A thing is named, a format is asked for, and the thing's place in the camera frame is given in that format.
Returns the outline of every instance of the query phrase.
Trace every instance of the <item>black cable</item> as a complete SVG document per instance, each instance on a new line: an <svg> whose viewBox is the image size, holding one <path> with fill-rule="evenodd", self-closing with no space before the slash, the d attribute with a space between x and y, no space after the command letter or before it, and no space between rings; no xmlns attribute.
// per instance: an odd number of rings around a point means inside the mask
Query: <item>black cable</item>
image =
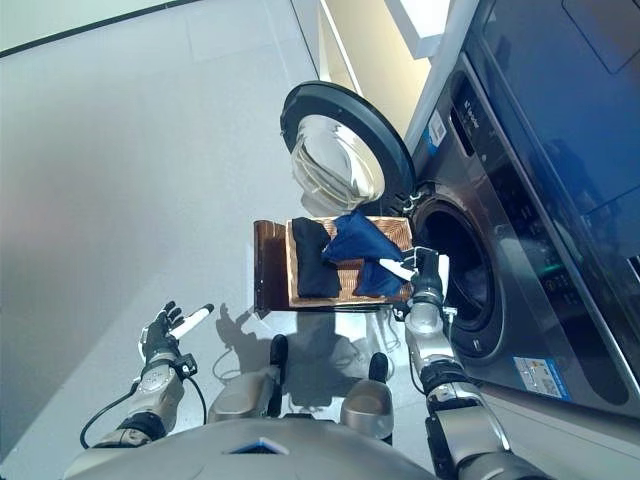
<svg viewBox="0 0 640 480"><path fill-rule="evenodd" d="M416 387L416 390L418 390L421 394L425 394L424 390L422 390L418 384L416 383L416 379L413 376L413 362L411 361L411 349L409 347L407 347L407 353L409 354L409 372L411 372L411 381L413 382L413 386Z"/></svg>
<svg viewBox="0 0 640 480"><path fill-rule="evenodd" d="M104 415L105 413L107 413L109 410L111 410L113 407L115 407L116 405L121 404L122 402L124 402L127 398L130 398L133 396L134 393L136 393L136 389L138 388L138 384L140 382L139 381L135 381L133 382L133 384L131 385L131 389L129 390L129 392L125 393L124 395L122 395L120 398L118 398L117 400L111 402L109 405L107 405L106 407L104 407L102 410L100 410L98 413L96 413L93 417L91 417L91 419L84 425L84 427L82 428L82 431L80 432L80 445L82 445L82 448L84 448L85 450L89 448L89 444L87 443L87 441L85 440L85 436L87 434L87 430L89 430L89 427L91 427L91 425L93 425L93 423L98 420L102 415Z"/></svg>
<svg viewBox="0 0 640 480"><path fill-rule="evenodd" d="M207 424L207 403L204 401L204 396L202 395L202 390L200 390L200 385L198 385L198 383L191 377L186 377L185 380L189 380L191 384L194 386L194 388L196 389L196 392L198 392L198 397L200 397L200 403L202 404L202 415L203 415L202 424L206 425Z"/></svg>

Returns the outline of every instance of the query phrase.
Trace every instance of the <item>dark blue cloth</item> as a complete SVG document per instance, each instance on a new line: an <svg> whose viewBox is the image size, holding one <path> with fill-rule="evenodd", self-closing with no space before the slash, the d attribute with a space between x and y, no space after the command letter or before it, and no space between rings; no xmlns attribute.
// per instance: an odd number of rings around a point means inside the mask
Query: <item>dark blue cloth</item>
<svg viewBox="0 0 640 480"><path fill-rule="evenodd" d="M334 220L338 234L322 252L323 260L364 259L356 295L394 296L405 283L378 263L381 258L402 261L402 251L359 211Z"/></svg>

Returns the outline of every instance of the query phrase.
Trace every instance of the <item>laundry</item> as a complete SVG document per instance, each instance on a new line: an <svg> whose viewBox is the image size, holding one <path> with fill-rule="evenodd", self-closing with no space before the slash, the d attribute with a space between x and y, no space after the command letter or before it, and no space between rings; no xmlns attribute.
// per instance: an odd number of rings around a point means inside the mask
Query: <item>laundry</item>
<svg viewBox="0 0 640 480"><path fill-rule="evenodd" d="M358 210L336 218L334 224L338 234L324 249L322 258L334 263L364 259L356 295L398 295L405 280L378 263L381 258L401 262L403 254L398 246Z"/></svg>
<svg viewBox="0 0 640 480"><path fill-rule="evenodd" d="M336 266L322 258L331 237L318 222L294 218L291 222L298 259L298 295L301 298L333 298L340 292Z"/></svg>

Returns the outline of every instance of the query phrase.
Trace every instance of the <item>white wall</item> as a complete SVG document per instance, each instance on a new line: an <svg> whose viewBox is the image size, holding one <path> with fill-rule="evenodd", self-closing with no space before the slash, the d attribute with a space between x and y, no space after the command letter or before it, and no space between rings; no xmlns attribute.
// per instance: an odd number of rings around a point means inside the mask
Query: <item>white wall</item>
<svg viewBox="0 0 640 480"><path fill-rule="evenodd" d="M0 0L0 51L166 0Z"/></svg>

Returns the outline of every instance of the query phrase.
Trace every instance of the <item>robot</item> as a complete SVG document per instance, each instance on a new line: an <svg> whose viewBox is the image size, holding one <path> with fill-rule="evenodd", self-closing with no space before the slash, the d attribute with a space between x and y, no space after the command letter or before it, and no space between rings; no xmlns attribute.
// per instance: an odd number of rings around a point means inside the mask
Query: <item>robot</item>
<svg viewBox="0 0 640 480"><path fill-rule="evenodd" d="M339 423L310 414L280 418L288 352L282 335L271 342L269 365L229 382L203 426L167 436L175 426L182 384L197 372L193 356L180 353L179 339L213 311L206 305L183 318L170 302L142 332L145 366L139 378L127 395L88 422L81 433L86 449L64 478L550 478L511 452L498 419L455 359L447 332L456 311L444 306L446 258L419 247L413 260L412 295L396 318L405 322L411 363L425 396L435 477L391 445L393 405L383 353L373 355L369 378L348 393ZM129 398L125 420L89 447L84 440L89 426Z"/></svg>

